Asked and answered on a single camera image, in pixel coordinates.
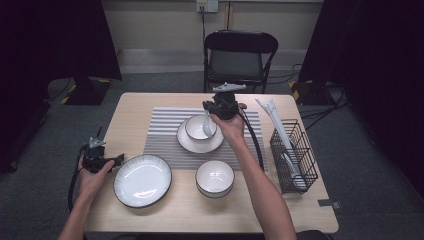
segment chair backrest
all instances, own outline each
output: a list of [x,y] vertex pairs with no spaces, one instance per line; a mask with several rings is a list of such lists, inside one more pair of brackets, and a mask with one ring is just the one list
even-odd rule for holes
[[209,34],[205,39],[204,51],[269,53],[274,55],[278,41],[268,33],[220,30]]

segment black wire basket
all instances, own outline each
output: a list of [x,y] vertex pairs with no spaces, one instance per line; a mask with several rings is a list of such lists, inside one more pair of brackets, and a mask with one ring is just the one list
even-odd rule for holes
[[281,193],[300,193],[308,191],[318,174],[315,169],[315,157],[306,136],[297,120],[282,120],[291,144],[287,149],[277,130],[272,133],[270,145],[277,168]]

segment placemat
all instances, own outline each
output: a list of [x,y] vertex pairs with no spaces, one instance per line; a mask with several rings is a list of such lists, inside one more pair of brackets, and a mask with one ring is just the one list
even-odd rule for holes
[[[268,171],[259,113],[257,110],[245,110],[250,125],[255,132],[264,159],[264,169]],[[236,156],[226,140],[215,150],[208,153],[193,153],[183,148],[177,139],[177,130],[184,120],[204,114],[203,108],[155,107],[150,121],[144,154],[163,158],[172,169],[197,170],[206,161],[220,160],[228,163],[235,171],[240,171]],[[258,159],[252,136],[245,127],[246,142]]]

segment person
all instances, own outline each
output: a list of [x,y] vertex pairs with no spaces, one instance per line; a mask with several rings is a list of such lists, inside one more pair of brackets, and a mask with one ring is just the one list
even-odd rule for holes
[[[221,128],[224,138],[237,157],[246,180],[254,212],[265,238],[267,240],[296,239],[296,231],[284,198],[262,171],[248,148],[244,138],[243,119],[236,115],[229,121],[222,121],[214,114],[210,116],[212,121]],[[81,169],[80,195],[59,236],[59,240],[82,239],[91,203],[103,185],[106,173],[112,166],[113,161],[108,162],[97,174]]]

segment wooden table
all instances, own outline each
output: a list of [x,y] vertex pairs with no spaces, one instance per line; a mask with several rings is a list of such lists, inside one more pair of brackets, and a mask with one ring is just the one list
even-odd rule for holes
[[[213,94],[125,93],[122,95],[107,130],[106,157],[125,153],[125,161],[143,154],[154,107],[202,107]],[[236,95],[240,103],[257,109],[268,161],[268,176],[278,189],[278,177],[269,140],[274,129],[271,119],[255,98],[266,103],[273,99],[283,119],[300,119],[294,99],[288,95]],[[321,207],[319,199],[328,199],[319,178],[308,192],[284,194],[296,231],[316,229],[336,232],[338,223],[331,206]],[[231,192],[219,199],[202,195],[196,187],[195,170],[172,170],[172,184],[162,200],[147,208],[129,208],[116,198],[113,181],[118,168],[106,177],[104,187],[93,203],[86,231],[163,232],[163,233],[260,233],[262,229],[250,202],[241,172],[236,171]]]

